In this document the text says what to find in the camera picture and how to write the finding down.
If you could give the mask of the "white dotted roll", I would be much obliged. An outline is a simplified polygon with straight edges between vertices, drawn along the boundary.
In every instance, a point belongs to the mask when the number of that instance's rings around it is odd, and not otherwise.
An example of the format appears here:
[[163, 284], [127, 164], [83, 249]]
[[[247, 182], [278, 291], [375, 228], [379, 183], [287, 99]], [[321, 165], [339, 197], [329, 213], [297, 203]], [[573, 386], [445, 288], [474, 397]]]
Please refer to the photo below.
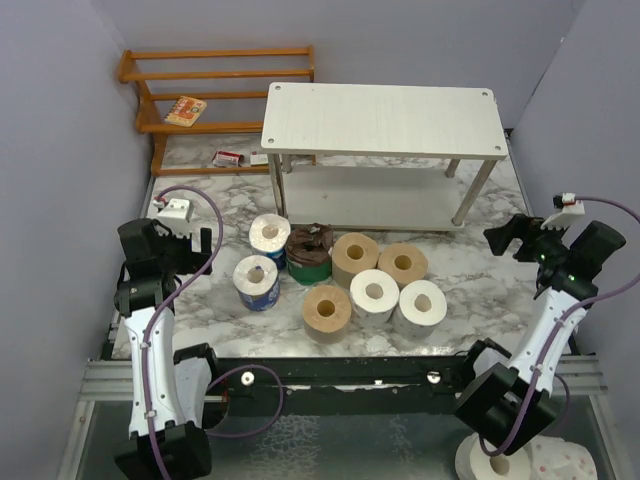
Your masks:
[[392, 315], [394, 331], [406, 339], [424, 339], [443, 321], [447, 301], [442, 290], [428, 280], [416, 280], [400, 292]]
[[355, 323], [363, 328], [377, 328], [390, 319], [400, 290], [389, 274], [369, 269], [354, 276], [349, 293]]

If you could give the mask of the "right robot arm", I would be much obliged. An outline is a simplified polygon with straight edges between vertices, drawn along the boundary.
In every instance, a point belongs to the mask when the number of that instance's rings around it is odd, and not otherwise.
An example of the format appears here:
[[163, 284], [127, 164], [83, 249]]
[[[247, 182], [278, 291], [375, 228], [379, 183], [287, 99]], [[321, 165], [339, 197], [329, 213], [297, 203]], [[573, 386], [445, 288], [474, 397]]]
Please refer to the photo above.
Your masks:
[[551, 394], [560, 357], [598, 293], [594, 278], [626, 243], [599, 221], [590, 222], [571, 245], [564, 244], [564, 234], [524, 214], [484, 232], [493, 255], [503, 255], [518, 239], [514, 259], [538, 267], [534, 318], [516, 351], [478, 341], [459, 367], [466, 388], [455, 415], [479, 435], [489, 456], [516, 453], [556, 419]]

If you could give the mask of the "blue roll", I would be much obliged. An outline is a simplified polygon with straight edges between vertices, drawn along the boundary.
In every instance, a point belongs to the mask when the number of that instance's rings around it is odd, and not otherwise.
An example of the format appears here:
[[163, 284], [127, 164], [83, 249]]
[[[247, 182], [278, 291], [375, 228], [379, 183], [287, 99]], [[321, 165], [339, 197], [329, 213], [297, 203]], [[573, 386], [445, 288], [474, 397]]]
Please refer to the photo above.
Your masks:
[[242, 304], [251, 311], [269, 310], [279, 299], [279, 270], [267, 256], [242, 259], [234, 269], [233, 283]]
[[256, 217], [249, 229], [249, 243], [255, 254], [273, 260], [279, 270], [286, 267], [285, 245], [291, 234], [289, 221], [276, 214]]

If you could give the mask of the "blue roll front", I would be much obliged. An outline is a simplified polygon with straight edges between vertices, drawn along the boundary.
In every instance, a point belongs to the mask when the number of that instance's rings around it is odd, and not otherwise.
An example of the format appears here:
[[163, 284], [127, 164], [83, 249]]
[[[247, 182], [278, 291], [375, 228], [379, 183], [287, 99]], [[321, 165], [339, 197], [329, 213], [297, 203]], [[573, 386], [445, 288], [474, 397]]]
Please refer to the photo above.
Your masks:
[[233, 283], [242, 304], [251, 311], [269, 310], [279, 299], [279, 270], [267, 256], [242, 259], [234, 269]]

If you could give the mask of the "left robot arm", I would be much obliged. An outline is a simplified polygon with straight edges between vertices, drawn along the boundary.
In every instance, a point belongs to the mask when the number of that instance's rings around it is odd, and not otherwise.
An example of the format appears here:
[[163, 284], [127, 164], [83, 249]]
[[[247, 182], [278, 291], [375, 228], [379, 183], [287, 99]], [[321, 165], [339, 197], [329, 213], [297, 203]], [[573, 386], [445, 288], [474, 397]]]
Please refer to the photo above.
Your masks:
[[114, 304], [131, 348], [133, 401], [129, 438], [114, 460], [129, 479], [197, 479], [211, 472], [202, 426], [204, 397], [220, 385], [215, 353], [206, 343], [173, 348], [174, 300], [180, 276], [209, 275], [217, 249], [212, 232], [179, 237], [155, 219], [129, 221], [118, 229], [124, 251]]

